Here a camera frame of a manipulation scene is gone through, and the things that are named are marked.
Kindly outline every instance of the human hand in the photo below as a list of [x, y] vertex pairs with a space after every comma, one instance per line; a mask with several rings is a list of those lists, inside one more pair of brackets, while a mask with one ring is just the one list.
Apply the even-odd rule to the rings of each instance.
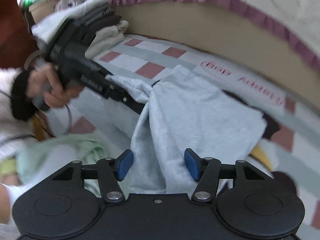
[[[49, 82], [52, 89], [51, 91], [44, 91], [44, 85]], [[72, 98], [79, 96], [79, 93], [84, 87], [73, 87], [63, 90], [59, 77], [54, 69], [54, 66], [47, 63], [39, 70], [33, 70], [28, 79], [28, 86], [26, 96], [34, 98], [39, 95], [44, 96], [44, 102], [52, 108], [63, 107]]]

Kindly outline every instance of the black fuzzy cuff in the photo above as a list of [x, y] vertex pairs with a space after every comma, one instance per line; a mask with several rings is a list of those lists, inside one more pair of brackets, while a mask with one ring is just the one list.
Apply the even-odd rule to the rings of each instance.
[[26, 97], [30, 72], [22, 72], [12, 86], [11, 110], [13, 117], [17, 120], [28, 121], [38, 110]]

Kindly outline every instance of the blue gripper pad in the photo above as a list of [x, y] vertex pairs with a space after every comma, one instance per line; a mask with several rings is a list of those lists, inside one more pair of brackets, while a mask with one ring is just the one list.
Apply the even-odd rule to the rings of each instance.
[[133, 164], [133, 152], [132, 150], [125, 150], [118, 158], [118, 172], [117, 172], [117, 179], [118, 181], [124, 180], [125, 176], [127, 175], [129, 169]]
[[197, 159], [200, 159], [200, 157], [193, 150], [188, 148], [184, 151], [184, 163], [186, 164], [194, 181], [200, 180], [200, 171]]

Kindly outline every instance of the light green garment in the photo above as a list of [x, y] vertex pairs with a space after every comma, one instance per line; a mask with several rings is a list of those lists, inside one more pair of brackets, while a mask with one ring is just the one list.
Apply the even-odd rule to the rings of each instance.
[[[16, 152], [17, 173], [23, 184], [28, 183], [39, 171], [52, 148], [60, 144], [73, 147], [82, 164], [95, 164], [98, 160], [109, 156], [108, 151], [93, 134], [70, 134], [38, 142], [33, 144], [32, 147]], [[97, 180], [85, 180], [84, 187], [96, 196], [100, 196]]]

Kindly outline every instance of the screw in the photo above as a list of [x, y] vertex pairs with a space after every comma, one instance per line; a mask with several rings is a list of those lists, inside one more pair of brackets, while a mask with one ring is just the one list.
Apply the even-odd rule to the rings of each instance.
[[107, 198], [110, 200], [118, 200], [122, 197], [122, 194], [118, 191], [111, 191], [107, 193]]
[[206, 192], [206, 191], [198, 191], [196, 194], [195, 194], [195, 197], [199, 200], [206, 200], [208, 198], [210, 198], [210, 193]]

